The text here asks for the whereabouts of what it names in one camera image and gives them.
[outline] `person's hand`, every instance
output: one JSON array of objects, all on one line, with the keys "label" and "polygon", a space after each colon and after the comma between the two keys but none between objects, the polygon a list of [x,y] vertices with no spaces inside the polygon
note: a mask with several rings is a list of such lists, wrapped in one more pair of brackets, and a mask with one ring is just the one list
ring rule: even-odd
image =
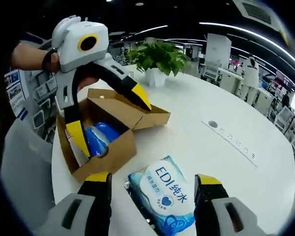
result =
[{"label": "person's hand", "polygon": [[[57,73],[60,71],[60,62],[58,53],[53,53],[51,58],[51,64],[49,65],[49,70],[51,72]],[[78,91],[83,89],[85,86],[92,85],[96,83],[99,79],[90,75],[85,75],[84,78],[80,81],[78,86]]]}]

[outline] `yellow circle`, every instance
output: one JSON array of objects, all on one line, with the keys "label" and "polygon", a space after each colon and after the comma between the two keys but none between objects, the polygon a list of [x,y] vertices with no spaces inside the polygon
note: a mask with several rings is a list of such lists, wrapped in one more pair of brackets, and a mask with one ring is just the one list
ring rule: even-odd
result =
[{"label": "yellow circle", "polygon": [[98,36],[97,36],[97,34],[95,34],[95,33],[90,33],[90,34],[86,34],[86,35],[84,35],[84,36],[80,39],[79,44],[78,44],[78,50],[79,50],[79,51],[81,51],[81,52],[86,52],[86,51],[89,51],[89,50],[91,50],[91,49],[93,48],[93,47],[91,47],[91,48],[88,49],[88,50],[82,50],[82,49],[81,49],[81,44],[84,42],[85,39],[87,39],[87,38],[89,38],[89,37],[94,37],[94,38],[96,39],[96,43],[93,45],[93,47],[95,47],[95,45],[96,45],[97,42],[98,42]]}]

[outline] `potted plant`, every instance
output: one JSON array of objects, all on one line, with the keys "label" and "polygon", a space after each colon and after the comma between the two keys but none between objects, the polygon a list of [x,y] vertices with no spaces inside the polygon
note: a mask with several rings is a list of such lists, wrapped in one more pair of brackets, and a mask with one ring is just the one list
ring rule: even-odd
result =
[{"label": "potted plant", "polygon": [[128,56],[139,71],[145,71],[146,83],[150,87],[164,85],[169,74],[173,72],[176,76],[188,61],[188,57],[178,47],[160,41],[144,43],[130,51]]}]

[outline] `open cardboard box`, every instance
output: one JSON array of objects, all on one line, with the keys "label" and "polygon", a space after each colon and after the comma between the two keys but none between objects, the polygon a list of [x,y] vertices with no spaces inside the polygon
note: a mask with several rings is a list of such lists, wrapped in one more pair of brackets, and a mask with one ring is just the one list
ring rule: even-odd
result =
[{"label": "open cardboard box", "polygon": [[60,145],[71,174],[78,181],[84,181],[91,174],[117,172],[137,153],[132,130],[167,123],[170,113],[151,106],[152,111],[145,111],[113,90],[89,89],[87,98],[79,103],[84,128],[103,121],[116,129],[121,136],[108,145],[108,151],[104,155],[92,157],[79,167],[65,133],[64,119],[57,117]]}]

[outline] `blue package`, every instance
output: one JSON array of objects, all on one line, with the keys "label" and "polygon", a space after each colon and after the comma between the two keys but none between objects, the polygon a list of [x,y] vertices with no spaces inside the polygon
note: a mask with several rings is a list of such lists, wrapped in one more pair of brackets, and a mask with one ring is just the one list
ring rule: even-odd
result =
[{"label": "blue package", "polygon": [[92,127],[85,131],[91,156],[100,156],[107,150],[107,145],[92,131]]},{"label": "blue package", "polygon": [[104,122],[96,123],[95,127],[106,136],[110,143],[120,136],[120,134],[115,129]]},{"label": "blue package", "polygon": [[132,194],[164,235],[175,236],[193,225],[194,188],[170,156],[130,174],[128,179]]}]

